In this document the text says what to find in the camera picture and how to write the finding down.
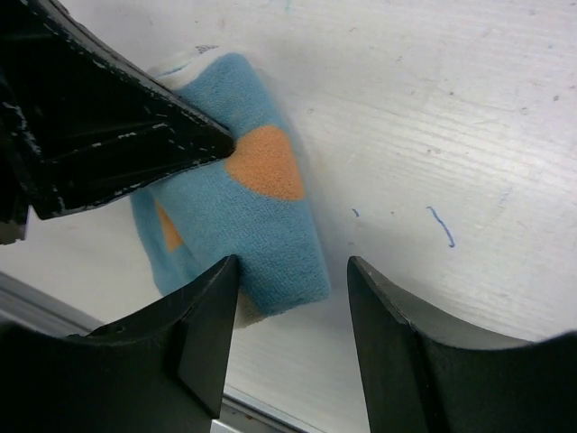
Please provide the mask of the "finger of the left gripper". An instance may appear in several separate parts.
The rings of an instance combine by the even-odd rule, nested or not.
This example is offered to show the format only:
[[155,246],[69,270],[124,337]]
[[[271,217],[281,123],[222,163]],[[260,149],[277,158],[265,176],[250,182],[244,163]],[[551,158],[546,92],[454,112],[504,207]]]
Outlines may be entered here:
[[231,134],[57,1],[1,4],[1,218],[103,206],[229,156]]

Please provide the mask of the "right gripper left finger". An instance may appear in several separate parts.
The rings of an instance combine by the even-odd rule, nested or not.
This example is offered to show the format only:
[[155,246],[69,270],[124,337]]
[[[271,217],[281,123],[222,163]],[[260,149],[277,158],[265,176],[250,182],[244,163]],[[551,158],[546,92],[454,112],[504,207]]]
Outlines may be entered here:
[[222,405],[238,288],[228,256],[85,336],[2,325],[2,431],[207,432]]

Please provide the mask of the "blue polka dot towel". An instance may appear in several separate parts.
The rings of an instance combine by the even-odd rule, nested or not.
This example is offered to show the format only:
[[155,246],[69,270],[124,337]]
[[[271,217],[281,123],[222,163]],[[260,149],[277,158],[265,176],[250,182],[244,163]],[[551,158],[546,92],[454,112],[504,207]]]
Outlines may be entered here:
[[234,255],[241,268],[235,324],[326,299],[331,292],[283,112],[241,54],[200,45],[151,74],[226,126],[234,153],[131,196],[133,218],[161,295]]

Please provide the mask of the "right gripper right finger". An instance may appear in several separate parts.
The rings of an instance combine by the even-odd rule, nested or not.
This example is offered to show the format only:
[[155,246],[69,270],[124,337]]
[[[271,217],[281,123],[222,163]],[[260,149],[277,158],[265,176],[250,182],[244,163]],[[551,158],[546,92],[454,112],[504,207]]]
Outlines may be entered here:
[[528,342],[477,327],[358,256],[347,287],[371,431],[575,431],[574,332]]

